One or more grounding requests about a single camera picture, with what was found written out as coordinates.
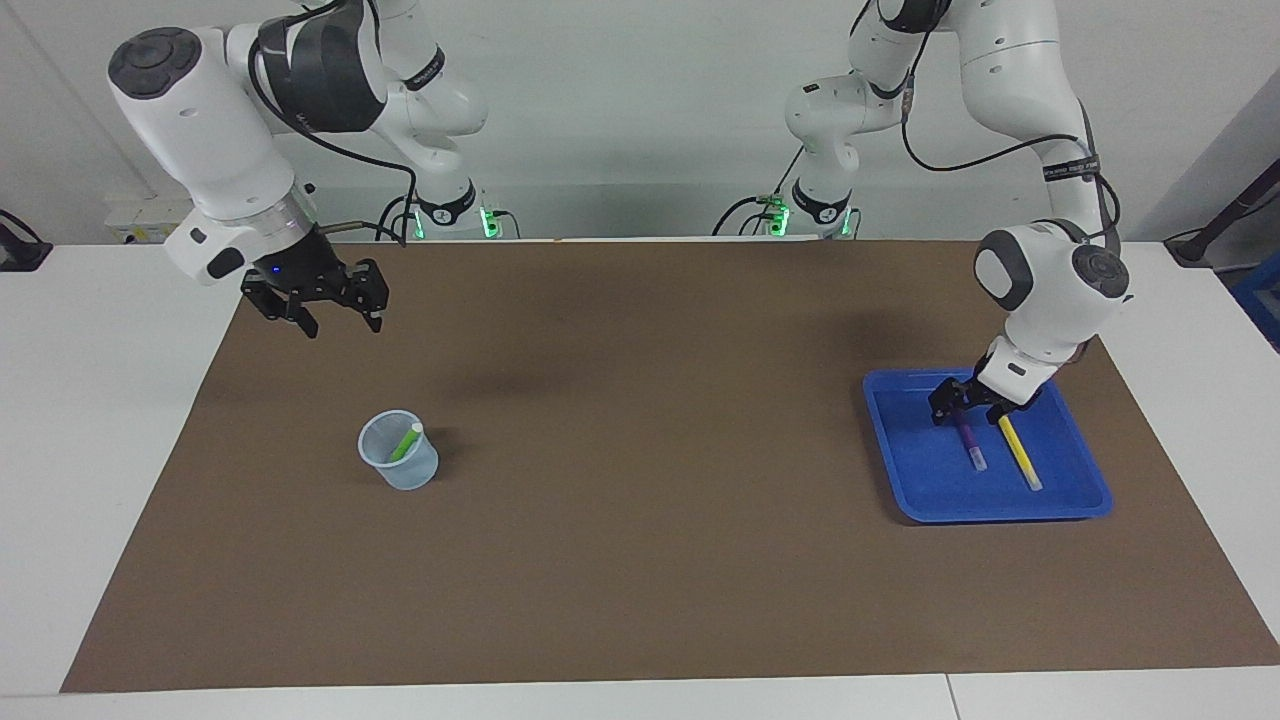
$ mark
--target blue tray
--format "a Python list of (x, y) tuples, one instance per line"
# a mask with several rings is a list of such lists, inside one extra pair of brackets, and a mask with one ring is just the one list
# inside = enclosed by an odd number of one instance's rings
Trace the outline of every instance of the blue tray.
[(966, 416), (989, 469), (974, 470), (960, 430), (951, 423), (934, 427), (929, 409), (929, 393), (945, 379), (972, 374), (881, 370), (863, 382), (893, 497), (908, 518), (928, 524), (1015, 523), (1111, 512), (1111, 491), (1053, 383), (1030, 410), (1012, 415), (1044, 489), (1032, 492), (1000, 428), (977, 409)]

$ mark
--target purple marker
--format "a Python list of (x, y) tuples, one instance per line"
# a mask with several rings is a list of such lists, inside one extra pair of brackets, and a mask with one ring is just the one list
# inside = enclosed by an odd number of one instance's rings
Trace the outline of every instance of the purple marker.
[(973, 469), (986, 473), (987, 457), (982, 454), (982, 447), (978, 445), (978, 436), (973, 434), (973, 428), (969, 427), (969, 420), (965, 419), (964, 410), (952, 411), (951, 419), (955, 420), (956, 428), (960, 429), (960, 439), (964, 441), (964, 448), (969, 451), (969, 460), (973, 460)]

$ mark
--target brown mat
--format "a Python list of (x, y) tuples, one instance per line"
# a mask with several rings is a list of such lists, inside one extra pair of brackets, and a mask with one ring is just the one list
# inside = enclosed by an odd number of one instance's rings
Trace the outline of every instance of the brown mat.
[[(367, 252), (380, 337), (241, 307), (64, 691), (1280, 664), (1101, 346), (1110, 518), (893, 509), (860, 382), (977, 359), (972, 245)], [(389, 407), (415, 493), (355, 451)]]

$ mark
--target white table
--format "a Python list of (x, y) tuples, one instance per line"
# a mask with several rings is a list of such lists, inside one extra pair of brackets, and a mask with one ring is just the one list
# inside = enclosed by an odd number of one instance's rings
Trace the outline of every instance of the white table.
[[(1280, 356), (1211, 272), (1157, 245), (1125, 260), (1138, 299), (1106, 346), (1280, 634)], [(1280, 716), (1280, 667), (58, 697), (238, 297), (159, 247), (59, 247), (0, 275), (0, 719)]]

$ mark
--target translucent plastic cup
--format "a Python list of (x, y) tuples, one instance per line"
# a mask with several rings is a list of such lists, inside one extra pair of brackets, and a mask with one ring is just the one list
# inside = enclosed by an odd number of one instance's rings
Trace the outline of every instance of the translucent plastic cup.
[(422, 437), (410, 447), (403, 460), (392, 462), (392, 454), (413, 427), (421, 423), (417, 415), (407, 410), (388, 410), (374, 418), (360, 430), (360, 457), (370, 468), (378, 470), (389, 486), (399, 491), (417, 489), (435, 477), (440, 469), (440, 455), (431, 441)]

